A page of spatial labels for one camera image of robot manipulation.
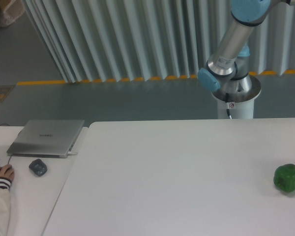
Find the person's hand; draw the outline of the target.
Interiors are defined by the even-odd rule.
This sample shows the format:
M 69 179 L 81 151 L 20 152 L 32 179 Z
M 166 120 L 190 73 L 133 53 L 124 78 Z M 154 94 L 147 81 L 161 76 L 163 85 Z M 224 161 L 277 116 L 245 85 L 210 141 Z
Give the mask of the person's hand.
M 10 166 L 10 164 L 0 167 L 0 178 L 8 180 L 12 183 L 14 180 L 14 177 L 15 177 L 15 173 L 14 173 L 14 171 L 10 171 L 10 172 L 7 171 L 9 166 Z

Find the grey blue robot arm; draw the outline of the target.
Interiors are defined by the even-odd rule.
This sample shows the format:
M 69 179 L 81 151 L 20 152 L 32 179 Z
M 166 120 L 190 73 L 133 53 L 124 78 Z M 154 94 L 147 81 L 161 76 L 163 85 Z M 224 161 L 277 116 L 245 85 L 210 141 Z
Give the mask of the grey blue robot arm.
M 240 79 L 239 57 L 248 52 L 245 46 L 253 28 L 261 25 L 268 13 L 278 4 L 295 6 L 295 0 L 232 0 L 233 21 L 225 32 L 217 51 L 212 54 L 206 67 L 198 71 L 198 79 L 209 91 L 220 90 L 231 80 Z

